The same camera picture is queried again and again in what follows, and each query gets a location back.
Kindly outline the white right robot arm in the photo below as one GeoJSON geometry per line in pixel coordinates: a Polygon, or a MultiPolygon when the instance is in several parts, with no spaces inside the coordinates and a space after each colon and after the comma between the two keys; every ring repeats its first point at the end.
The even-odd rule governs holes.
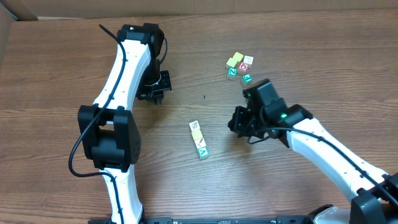
{"type": "Polygon", "coordinates": [[[308,215],[278,217],[277,223],[397,223],[397,175],[366,162],[334,138],[300,105],[288,107],[268,79],[243,90],[228,123],[238,137],[278,139],[319,168],[343,193],[349,209],[324,205],[308,215]]]}

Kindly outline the green A letter block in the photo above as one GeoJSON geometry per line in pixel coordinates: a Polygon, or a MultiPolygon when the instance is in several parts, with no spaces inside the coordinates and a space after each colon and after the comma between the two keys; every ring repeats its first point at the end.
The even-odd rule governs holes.
{"type": "Polygon", "coordinates": [[[197,149],[197,152],[200,159],[206,159],[210,155],[207,147],[199,148],[197,149]]]}

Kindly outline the yellow lone block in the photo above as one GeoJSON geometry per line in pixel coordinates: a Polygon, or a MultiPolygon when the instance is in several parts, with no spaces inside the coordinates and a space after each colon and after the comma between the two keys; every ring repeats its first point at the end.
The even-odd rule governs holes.
{"type": "Polygon", "coordinates": [[[196,141],[197,139],[201,139],[203,137],[201,129],[196,129],[192,131],[191,134],[194,141],[196,141]]]}

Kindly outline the white leaf picture block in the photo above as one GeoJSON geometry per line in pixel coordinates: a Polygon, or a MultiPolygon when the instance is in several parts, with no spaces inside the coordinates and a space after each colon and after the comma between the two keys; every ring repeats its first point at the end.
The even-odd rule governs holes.
{"type": "Polygon", "coordinates": [[[198,121],[192,121],[191,123],[189,123],[189,127],[190,127],[191,132],[194,132],[194,131],[200,129],[200,125],[199,125],[198,121]]]}

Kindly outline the white feather picture block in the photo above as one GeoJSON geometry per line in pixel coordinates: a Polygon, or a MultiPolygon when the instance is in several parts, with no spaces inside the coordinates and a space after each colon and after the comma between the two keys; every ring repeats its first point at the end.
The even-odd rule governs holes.
{"type": "Polygon", "coordinates": [[[197,149],[206,147],[206,142],[205,142],[204,138],[196,139],[196,140],[194,140],[194,142],[195,142],[197,149]]]}

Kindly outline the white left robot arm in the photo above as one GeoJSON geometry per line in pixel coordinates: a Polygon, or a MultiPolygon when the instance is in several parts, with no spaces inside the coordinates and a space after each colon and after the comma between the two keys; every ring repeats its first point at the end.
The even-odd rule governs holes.
{"type": "Polygon", "coordinates": [[[135,100],[160,104],[171,90],[169,72],[160,70],[161,48],[167,45],[158,24],[125,24],[113,39],[118,43],[109,77],[91,106],[80,106],[80,137],[70,153],[68,168],[79,145],[104,178],[112,206],[106,223],[144,223],[144,207],[139,200],[134,165],[141,151],[141,137],[132,115],[135,100]]]}

